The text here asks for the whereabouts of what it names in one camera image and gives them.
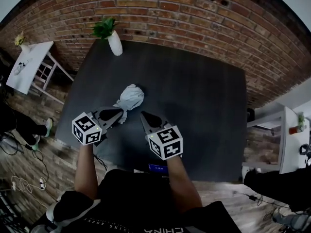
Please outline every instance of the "table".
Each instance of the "table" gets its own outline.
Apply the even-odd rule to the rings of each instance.
[[[71,121],[81,112],[113,105],[134,83],[145,93],[140,107],[122,125],[109,129],[94,148],[102,159],[148,170],[164,164],[148,147],[140,112],[165,115],[184,139],[183,162],[192,180],[236,181],[246,137],[245,74],[195,53],[146,43],[123,41],[114,56],[108,42],[96,40],[66,99],[56,138],[74,147]]]
[[[299,154],[299,148],[303,144],[309,144],[309,120],[304,120],[304,124],[307,126],[307,128],[303,132],[289,134],[289,128],[298,125],[298,115],[290,108],[284,106],[283,111],[249,122],[247,127],[249,128],[255,125],[264,125],[265,123],[274,121],[277,118],[280,118],[281,122],[281,140],[278,154],[278,163],[266,164],[262,162],[243,162],[243,166],[279,171],[281,174],[294,172],[299,168],[306,167],[308,158],[306,155]]]
[[[64,104],[64,102],[46,92],[46,87],[56,67],[59,67],[73,81],[73,78],[62,68],[62,66],[53,58],[53,56],[49,52],[53,43],[53,41],[49,41],[33,44],[29,46],[31,48],[31,51],[29,53],[22,51],[12,68],[6,84],[24,94],[28,94],[30,86],[33,86],[34,88],[54,99],[55,101]],[[46,56],[48,56],[54,62],[53,66],[50,66],[43,61]],[[15,75],[14,71],[18,68],[19,63],[25,63],[26,66],[18,75]],[[44,74],[44,71],[41,71],[39,69],[41,65],[43,65],[45,68],[50,69],[50,73],[48,75]],[[33,82],[34,79],[42,82],[44,84],[43,88],[35,84]]]

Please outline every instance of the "wooden floor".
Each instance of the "wooden floor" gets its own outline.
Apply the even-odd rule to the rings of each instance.
[[[247,128],[245,161],[277,164],[280,142],[280,134],[255,127]]]
[[[69,89],[70,86],[52,86],[48,91],[59,99],[65,100]],[[54,120],[51,136],[42,138],[39,143],[39,149],[44,155],[44,162],[49,171],[46,190],[34,188],[31,195],[21,191],[8,192],[9,198],[17,203],[22,216],[29,223],[33,223],[45,213],[46,207],[55,201],[62,191],[73,187],[78,150],[66,146],[54,138],[62,111],[61,104],[45,95],[36,97],[20,93],[16,93],[8,101],[13,108],[30,116],[37,123],[44,123],[48,117]],[[22,144],[25,144],[18,133],[15,135]],[[24,154],[18,153],[15,156],[8,156],[0,152],[0,177],[4,177],[8,183],[11,183],[12,175],[16,175],[24,178],[30,184],[39,186],[40,177],[46,178],[44,166],[33,157],[29,150],[24,148],[24,151]],[[104,175],[104,168],[97,161],[95,162],[100,182]],[[243,184],[209,182],[194,182],[194,184],[203,204],[208,205],[217,200],[222,201],[243,233],[271,233],[277,232],[280,228],[271,220],[271,217],[263,220],[264,216],[273,210],[273,206],[266,203],[257,206],[257,202],[251,201],[243,195],[243,193],[250,195],[254,193]]]

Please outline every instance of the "small plant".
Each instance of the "small plant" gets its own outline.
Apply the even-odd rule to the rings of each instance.
[[[16,46],[20,46],[21,44],[23,44],[23,42],[25,41],[26,37],[24,36],[24,33],[20,33],[18,36],[16,36],[15,38],[15,45]]]
[[[112,32],[115,27],[115,19],[108,18],[103,19],[101,22],[96,23],[95,27],[93,28],[94,33],[93,35],[100,37],[102,40],[107,39],[107,37],[112,35]]]
[[[304,121],[305,121],[305,116],[303,115],[303,113],[300,113],[298,115],[298,125],[303,125]]]

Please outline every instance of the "small white table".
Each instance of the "small white table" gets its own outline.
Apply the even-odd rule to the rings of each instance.
[[[63,67],[53,58],[53,56],[49,52],[53,43],[54,43],[53,41],[49,41],[33,44],[29,46],[31,48],[31,51],[29,53],[22,51],[13,66],[13,69],[10,73],[10,76],[6,84],[24,94],[28,94],[30,87],[33,86],[34,88],[46,94],[53,100],[61,104],[64,104],[64,102],[52,96],[50,93],[46,91],[48,83],[56,67],[59,67],[73,81],[73,78],[63,69]],[[54,62],[53,66],[50,66],[43,61],[46,56],[48,56]],[[19,63],[25,63],[26,66],[24,67],[23,70],[20,71],[18,75],[15,75],[14,72],[16,72]],[[39,69],[41,65],[45,67],[44,70],[46,68],[50,69],[50,73],[48,75],[44,73],[44,70],[41,71]],[[43,88],[35,84],[34,79],[42,82]]]
[[[306,129],[303,132],[289,134],[289,129],[298,125],[298,115],[290,108],[284,106],[283,111],[264,118],[247,123],[247,127],[261,125],[275,119],[281,121],[281,141],[278,154],[278,164],[266,164],[262,162],[243,162],[243,166],[262,168],[267,170],[279,171],[282,173],[294,172],[299,168],[305,168],[307,156],[299,154],[299,148],[303,144],[309,144],[310,122],[305,119]]]

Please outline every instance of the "black t-shirt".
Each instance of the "black t-shirt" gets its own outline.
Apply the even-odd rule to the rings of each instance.
[[[179,214],[168,181],[151,174],[112,170],[99,186],[99,198],[96,207],[62,232],[240,233],[220,201]],[[79,192],[66,192],[54,210],[54,220],[74,218],[92,203]]]

